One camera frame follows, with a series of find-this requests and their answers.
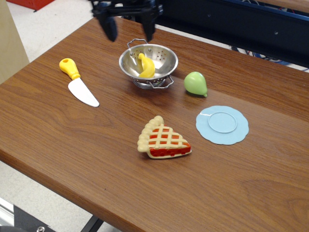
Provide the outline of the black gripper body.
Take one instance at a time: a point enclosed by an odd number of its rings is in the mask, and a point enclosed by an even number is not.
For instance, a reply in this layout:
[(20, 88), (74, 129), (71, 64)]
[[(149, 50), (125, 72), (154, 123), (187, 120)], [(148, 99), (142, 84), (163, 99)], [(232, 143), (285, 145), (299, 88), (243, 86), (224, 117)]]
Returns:
[(92, 0), (92, 13), (98, 19), (115, 16), (139, 16), (156, 19), (163, 14), (158, 0)]

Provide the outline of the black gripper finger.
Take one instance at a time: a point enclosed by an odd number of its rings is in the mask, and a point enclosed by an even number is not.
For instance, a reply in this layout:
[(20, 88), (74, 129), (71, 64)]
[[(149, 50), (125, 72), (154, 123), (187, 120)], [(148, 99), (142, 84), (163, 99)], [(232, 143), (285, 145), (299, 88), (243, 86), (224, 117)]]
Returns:
[(100, 14), (98, 16), (99, 23), (105, 32), (107, 38), (114, 42), (117, 38), (117, 27), (113, 15)]
[(141, 16), (141, 23), (143, 26), (146, 39), (150, 42), (153, 39), (153, 34), (155, 33), (155, 14), (146, 13)]

